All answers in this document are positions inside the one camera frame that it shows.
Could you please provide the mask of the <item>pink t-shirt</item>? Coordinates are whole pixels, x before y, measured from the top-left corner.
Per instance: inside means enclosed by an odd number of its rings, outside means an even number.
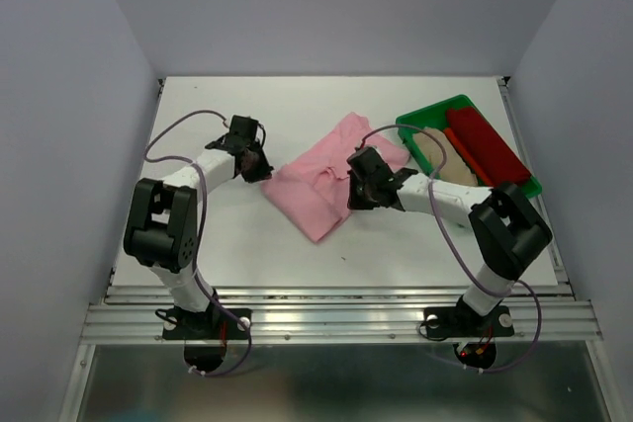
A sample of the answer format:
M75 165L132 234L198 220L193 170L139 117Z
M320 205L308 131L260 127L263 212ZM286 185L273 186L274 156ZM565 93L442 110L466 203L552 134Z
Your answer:
M265 198L309 241L322 241L350 217L347 158L371 130L366 117L348 114L261 186Z

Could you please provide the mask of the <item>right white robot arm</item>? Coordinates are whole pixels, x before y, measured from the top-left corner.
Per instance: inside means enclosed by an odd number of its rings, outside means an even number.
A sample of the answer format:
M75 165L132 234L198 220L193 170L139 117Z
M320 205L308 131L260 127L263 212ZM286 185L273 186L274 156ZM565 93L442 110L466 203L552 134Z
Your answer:
M455 309L456 324L467 333L477 333L490 323L492 310L553 238L548 224L513 183L473 187L437 180L411 168L394 171L373 147L357 149L347 164L350 210L385 208L435 218L449 249L471 280ZM444 219L473 231L483 258L476 274L452 242Z

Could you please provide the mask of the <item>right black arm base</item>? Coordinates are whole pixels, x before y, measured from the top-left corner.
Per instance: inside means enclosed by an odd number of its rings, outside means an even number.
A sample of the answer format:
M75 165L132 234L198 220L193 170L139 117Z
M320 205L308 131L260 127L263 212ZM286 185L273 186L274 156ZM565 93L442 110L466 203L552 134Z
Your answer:
M460 298L454 306L427 307L417 333L431 342L454 340L457 362L482 373L496 361L496 339L513 337L515 331L507 306L497 303L481 316Z

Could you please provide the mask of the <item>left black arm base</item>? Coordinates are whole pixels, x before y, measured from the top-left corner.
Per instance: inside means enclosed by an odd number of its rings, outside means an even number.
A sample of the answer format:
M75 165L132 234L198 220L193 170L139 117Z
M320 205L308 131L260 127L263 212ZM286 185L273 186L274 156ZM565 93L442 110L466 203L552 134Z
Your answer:
M183 343L183 361L190 374L203 378L228 376L243 365L252 348L252 310L226 309L212 301L206 310L192 312L176 305L159 308L161 339ZM245 353L231 365L226 361L229 343L244 342Z

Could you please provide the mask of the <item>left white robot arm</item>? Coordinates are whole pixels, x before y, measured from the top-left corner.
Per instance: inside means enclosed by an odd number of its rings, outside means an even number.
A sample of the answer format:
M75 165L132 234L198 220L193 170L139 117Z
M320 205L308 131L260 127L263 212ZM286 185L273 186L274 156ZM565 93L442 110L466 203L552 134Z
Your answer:
M226 132L191 159L179 155L152 157L151 148L177 125L195 116L221 118ZM209 194L239 177L258 183L272 177L264 152L266 131L256 119L215 111L195 111L160 132L147 146L149 164L178 162L183 166L161 178L136 182L124 233L124 252L149 269L169 290L174 309L186 315L186 325L197 336L213 335L220 325L216 291L200 275L200 252Z

